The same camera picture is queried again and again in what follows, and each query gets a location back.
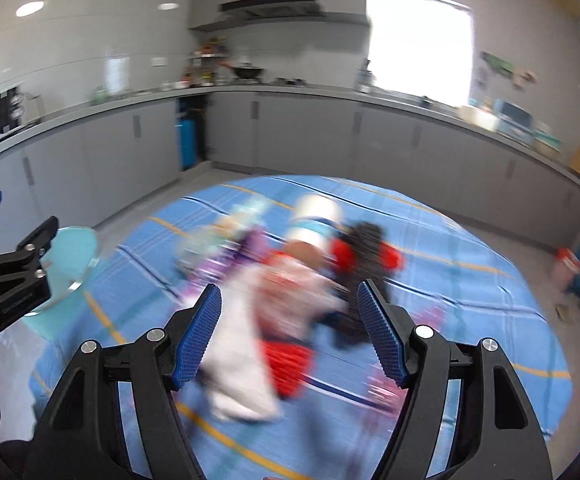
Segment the white blue paper cup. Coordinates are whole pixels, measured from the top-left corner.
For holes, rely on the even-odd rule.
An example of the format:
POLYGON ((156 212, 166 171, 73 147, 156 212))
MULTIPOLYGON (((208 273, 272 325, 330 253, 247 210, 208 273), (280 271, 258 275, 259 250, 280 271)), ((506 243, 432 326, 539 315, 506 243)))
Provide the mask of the white blue paper cup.
POLYGON ((332 198, 316 193, 302 196, 288 224, 284 252, 319 269, 327 260, 342 218, 342 209, 332 198))

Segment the grey kitchen cabinets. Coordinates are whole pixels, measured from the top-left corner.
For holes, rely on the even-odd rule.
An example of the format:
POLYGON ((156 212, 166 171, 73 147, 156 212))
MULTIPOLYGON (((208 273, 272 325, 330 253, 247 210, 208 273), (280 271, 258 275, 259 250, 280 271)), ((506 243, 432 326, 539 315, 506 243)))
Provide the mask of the grey kitchen cabinets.
MULTIPOLYGON (((205 146, 244 174, 316 174, 395 190, 543 248, 580 232, 580 179, 532 148, 425 108, 310 88, 203 89, 205 146)), ((0 142, 0 252, 48 216, 98 226, 180 174, 187 92, 108 103, 0 142)))

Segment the light blue enamel basin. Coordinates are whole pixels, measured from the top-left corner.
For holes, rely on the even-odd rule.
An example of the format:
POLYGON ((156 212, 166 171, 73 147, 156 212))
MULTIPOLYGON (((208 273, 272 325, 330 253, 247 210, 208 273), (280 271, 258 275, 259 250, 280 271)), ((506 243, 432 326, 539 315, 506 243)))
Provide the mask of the light blue enamel basin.
POLYGON ((60 337, 80 315, 85 287, 100 260, 97 233, 84 226, 60 228, 49 252, 40 261, 50 298, 25 315, 23 322, 45 340, 60 337))

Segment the blue plaid tablecloth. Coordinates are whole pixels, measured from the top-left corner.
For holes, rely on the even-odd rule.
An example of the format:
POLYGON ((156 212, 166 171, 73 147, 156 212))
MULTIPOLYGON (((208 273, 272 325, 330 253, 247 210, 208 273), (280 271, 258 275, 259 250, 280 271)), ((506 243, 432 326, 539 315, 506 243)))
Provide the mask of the blue plaid tablecloth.
MULTIPOLYGON (((58 333, 30 378, 33 408, 43 411, 77 346, 111 346, 163 325, 183 296, 175 248, 233 206, 266 196, 270 246, 279 246, 305 195, 334 200, 348 222, 369 221, 404 257, 386 289, 394 304, 445 338, 503 347, 546 437, 571 400, 566 358, 528 284, 514 265, 450 218, 400 193, 342 179, 257 177, 219 184, 174 200, 153 214, 101 263, 77 297, 75 321, 58 333)), ((199 463, 210 479, 367 479, 388 443, 396 417, 370 391, 380 365, 370 344, 341 349, 319 325, 314 361, 297 396, 271 422, 222 419, 201 380, 177 393, 176 406, 199 463)))

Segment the red white waste bin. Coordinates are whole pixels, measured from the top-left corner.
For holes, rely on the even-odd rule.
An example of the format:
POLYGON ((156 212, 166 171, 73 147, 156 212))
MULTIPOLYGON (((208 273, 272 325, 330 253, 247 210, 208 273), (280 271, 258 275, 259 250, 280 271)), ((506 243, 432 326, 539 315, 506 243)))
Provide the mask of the red white waste bin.
POLYGON ((550 271, 552 284, 560 292, 566 292, 578 274, 580 274, 578 257, 568 248, 559 248, 556 252, 554 266, 550 271))

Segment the blue water filter tank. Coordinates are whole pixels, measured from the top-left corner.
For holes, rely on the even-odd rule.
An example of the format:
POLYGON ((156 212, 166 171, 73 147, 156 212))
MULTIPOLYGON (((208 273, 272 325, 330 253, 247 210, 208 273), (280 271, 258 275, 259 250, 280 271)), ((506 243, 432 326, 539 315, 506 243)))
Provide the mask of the blue water filter tank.
POLYGON ((201 162, 196 114, 187 110, 176 122, 180 168, 188 170, 201 162))

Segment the clear crumpled plastic wrapper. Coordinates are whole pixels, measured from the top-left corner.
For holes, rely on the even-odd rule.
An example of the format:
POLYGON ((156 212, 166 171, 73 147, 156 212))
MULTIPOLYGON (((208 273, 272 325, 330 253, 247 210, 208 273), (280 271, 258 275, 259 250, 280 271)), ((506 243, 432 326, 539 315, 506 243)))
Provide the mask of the clear crumpled plastic wrapper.
POLYGON ((253 196, 232 207, 227 214, 204 226, 197 226, 175 248, 175 261, 184 271, 218 258, 224 250, 238 248, 246 237, 263 225, 263 216, 272 202, 253 196))

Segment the purple snack wrapper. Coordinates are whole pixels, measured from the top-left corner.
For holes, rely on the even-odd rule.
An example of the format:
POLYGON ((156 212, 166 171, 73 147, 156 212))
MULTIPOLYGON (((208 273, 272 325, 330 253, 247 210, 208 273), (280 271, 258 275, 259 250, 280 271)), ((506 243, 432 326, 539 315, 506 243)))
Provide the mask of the purple snack wrapper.
POLYGON ((180 293, 182 303, 193 304, 207 284, 220 284, 240 266, 263 261, 267 253, 266 236, 260 226, 238 231, 235 238, 204 226, 176 252, 178 270, 186 280, 180 293))

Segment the white crumpled plastic wrapper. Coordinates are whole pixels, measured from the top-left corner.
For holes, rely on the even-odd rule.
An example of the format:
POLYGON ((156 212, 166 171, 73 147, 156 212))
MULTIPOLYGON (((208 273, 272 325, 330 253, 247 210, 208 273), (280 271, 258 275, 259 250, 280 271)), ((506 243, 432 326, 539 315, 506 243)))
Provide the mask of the white crumpled plastic wrapper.
POLYGON ((277 386, 266 351, 280 344, 289 351, 310 351, 313 322, 343 309, 336 283, 295 258, 240 266, 220 282, 222 313, 201 362, 206 395, 220 420, 264 422, 282 415, 277 386))

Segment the spice rack with bottles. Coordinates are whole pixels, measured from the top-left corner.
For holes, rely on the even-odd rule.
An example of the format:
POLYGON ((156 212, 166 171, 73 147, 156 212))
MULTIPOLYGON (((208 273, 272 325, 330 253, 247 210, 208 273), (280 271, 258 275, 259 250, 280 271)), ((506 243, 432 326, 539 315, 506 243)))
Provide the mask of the spice rack with bottles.
POLYGON ((196 47, 185 66, 180 81, 186 88, 227 84, 232 73, 225 64, 229 49, 223 37, 211 37, 196 47))

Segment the black wok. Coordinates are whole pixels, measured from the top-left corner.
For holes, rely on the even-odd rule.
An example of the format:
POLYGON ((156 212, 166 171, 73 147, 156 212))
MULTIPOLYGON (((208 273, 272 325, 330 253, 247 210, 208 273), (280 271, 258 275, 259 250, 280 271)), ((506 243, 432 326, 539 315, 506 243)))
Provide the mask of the black wok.
POLYGON ((246 65, 232 65, 228 62, 220 62, 220 66, 227 68, 232 74, 240 80, 256 80, 260 81, 264 74, 261 67, 256 67, 251 64, 246 65))

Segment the blue dish box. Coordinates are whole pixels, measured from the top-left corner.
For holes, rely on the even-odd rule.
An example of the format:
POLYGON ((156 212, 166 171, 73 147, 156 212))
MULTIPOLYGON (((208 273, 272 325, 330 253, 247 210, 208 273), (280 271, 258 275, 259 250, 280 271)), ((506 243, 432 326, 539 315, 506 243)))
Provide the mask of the blue dish box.
POLYGON ((516 104, 501 99, 494 101, 493 112, 497 117, 498 133, 523 144, 533 142, 533 117, 530 113, 516 104))

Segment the black range hood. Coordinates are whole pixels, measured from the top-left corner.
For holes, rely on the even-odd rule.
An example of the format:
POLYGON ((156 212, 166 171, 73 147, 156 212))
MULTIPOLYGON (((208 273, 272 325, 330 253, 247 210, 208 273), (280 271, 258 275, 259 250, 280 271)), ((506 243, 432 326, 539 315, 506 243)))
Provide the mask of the black range hood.
POLYGON ((258 23, 324 22, 369 26, 365 14, 330 12, 322 0, 235 0, 221 3, 213 21, 191 26, 193 32, 218 32, 258 23))

